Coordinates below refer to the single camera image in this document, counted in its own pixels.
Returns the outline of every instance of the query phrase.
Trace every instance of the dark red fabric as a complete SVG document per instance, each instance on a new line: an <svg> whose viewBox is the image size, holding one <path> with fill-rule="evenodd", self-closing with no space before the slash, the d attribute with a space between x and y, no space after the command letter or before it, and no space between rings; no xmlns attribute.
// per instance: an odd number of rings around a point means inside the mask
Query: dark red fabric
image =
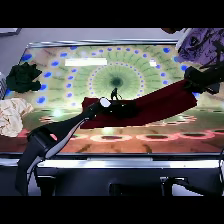
<svg viewBox="0 0 224 224"><path fill-rule="evenodd" d="M194 95L183 89L186 80L176 82L153 93L135 99L137 107L141 110L134 118L118 119L112 115L97 115L93 120L85 122L81 129L103 127L141 126L151 122L163 120L182 113L197 106ZM97 102L97 98L85 97L83 109Z"/></svg>

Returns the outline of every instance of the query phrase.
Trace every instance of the illuminated screen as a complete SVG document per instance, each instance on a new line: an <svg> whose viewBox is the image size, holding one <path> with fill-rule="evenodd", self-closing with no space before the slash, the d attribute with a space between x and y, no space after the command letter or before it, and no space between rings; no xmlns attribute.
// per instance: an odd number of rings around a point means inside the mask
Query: illuminated screen
<svg viewBox="0 0 224 224"><path fill-rule="evenodd" d="M183 79L190 63L179 63L175 45L111 45L28 48L20 64L36 64L41 89L24 98L34 111L23 118L16 138L0 136L0 151L23 152L27 134L41 125L82 111L84 97L107 97L117 87L123 99L136 99ZM144 126L79 129L61 152L200 153L220 152L224 143L224 88L194 93L198 106Z"/></svg>

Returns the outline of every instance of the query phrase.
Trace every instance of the cream fabric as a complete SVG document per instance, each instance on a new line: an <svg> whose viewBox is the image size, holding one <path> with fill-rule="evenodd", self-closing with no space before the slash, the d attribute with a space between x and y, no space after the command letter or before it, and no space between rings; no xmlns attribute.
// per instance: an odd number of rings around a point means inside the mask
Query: cream fabric
<svg viewBox="0 0 224 224"><path fill-rule="evenodd" d="M0 134L9 137L16 137L23 128L21 118L32 110L32 105L21 98L1 100Z"/></svg>

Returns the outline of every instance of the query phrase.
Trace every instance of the green fabric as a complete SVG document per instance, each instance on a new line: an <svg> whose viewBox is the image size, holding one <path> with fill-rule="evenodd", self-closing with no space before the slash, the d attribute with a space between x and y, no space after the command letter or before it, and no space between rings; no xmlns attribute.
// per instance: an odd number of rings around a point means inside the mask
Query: green fabric
<svg viewBox="0 0 224 224"><path fill-rule="evenodd" d="M18 93L25 93L29 90L38 91L41 88L39 81L32 82L42 71L36 69L37 65L29 65L25 62L22 65L14 65L6 78L7 87Z"/></svg>

